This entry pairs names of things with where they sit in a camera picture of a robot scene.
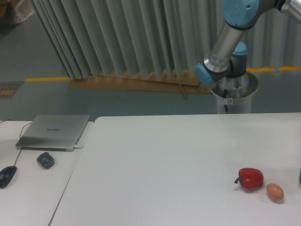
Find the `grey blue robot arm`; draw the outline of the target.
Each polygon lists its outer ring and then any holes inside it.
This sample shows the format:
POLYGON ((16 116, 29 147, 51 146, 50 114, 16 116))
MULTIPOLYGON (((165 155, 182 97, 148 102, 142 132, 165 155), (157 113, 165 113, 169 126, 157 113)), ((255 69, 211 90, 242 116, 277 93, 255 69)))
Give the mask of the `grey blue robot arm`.
POLYGON ((197 64, 195 73, 205 86, 212 86, 224 77, 246 73, 246 45, 240 43, 245 31, 251 29, 265 12, 277 9, 301 20, 299 0, 224 0, 225 24, 211 51, 197 64))

